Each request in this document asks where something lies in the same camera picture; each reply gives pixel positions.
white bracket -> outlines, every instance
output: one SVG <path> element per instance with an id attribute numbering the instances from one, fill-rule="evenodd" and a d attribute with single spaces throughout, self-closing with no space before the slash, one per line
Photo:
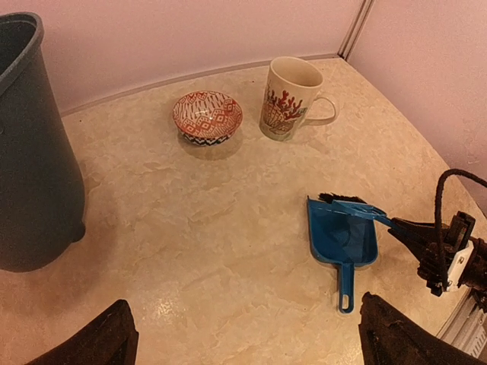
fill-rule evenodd
<path id="1" fill-rule="evenodd" d="M 466 247 L 455 254 L 454 260 L 451 262 L 450 268 L 448 269 L 447 291 L 457 291 L 459 289 L 458 281 L 462 276 L 463 270 L 465 269 L 472 252 L 473 243 L 467 241 Z"/>

countertop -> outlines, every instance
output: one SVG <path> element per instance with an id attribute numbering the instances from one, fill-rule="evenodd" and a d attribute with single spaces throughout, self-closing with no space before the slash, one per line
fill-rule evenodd
<path id="1" fill-rule="evenodd" d="M 139 364 L 360 364 L 361 296 L 381 295 L 437 334 L 464 290 L 438 298 L 418 263 L 377 225 L 379 259 L 355 273 L 355 311 L 337 311 L 337 271 L 310 254 L 306 197 L 357 195 L 390 217 L 433 221 L 445 162 L 341 59 L 312 61 L 342 111 L 289 142 L 259 130 L 267 67 L 140 91 L 63 119 L 87 191 L 87 234 L 38 271 L 0 272 L 0 363 L 20 364 L 72 336 L 119 298 L 140 333 Z M 217 90 L 243 124 L 211 148 L 170 117 L 179 97 Z M 311 113 L 325 113 L 318 103 Z M 443 217 L 487 224 L 458 179 Z"/>

gray trash bin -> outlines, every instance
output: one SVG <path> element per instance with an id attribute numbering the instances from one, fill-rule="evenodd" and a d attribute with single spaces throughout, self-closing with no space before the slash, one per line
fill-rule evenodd
<path id="1" fill-rule="evenodd" d="M 0 16 L 0 269 L 29 271 L 84 236 L 84 187 L 40 50 L 40 17 Z"/>

blue dustpan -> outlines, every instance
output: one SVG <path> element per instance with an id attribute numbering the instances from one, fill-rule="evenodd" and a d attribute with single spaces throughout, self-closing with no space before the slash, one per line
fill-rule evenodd
<path id="1" fill-rule="evenodd" d="M 371 205 L 307 200 L 311 253 L 320 262 L 339 266 L 339 310 L 354 308 L 355 266 L 370 265 L 378 248 L 374 219 L 386 225 L 386 214 Z"/>

dustpan hole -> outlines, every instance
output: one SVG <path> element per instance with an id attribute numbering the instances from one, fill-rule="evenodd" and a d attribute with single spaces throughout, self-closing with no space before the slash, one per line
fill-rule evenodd
<path id="1" fill-rule="evenodd" d="M 349 296 L 347 294 L 342 295 L 342 309 L 348 309 L 350 306 Z"/>

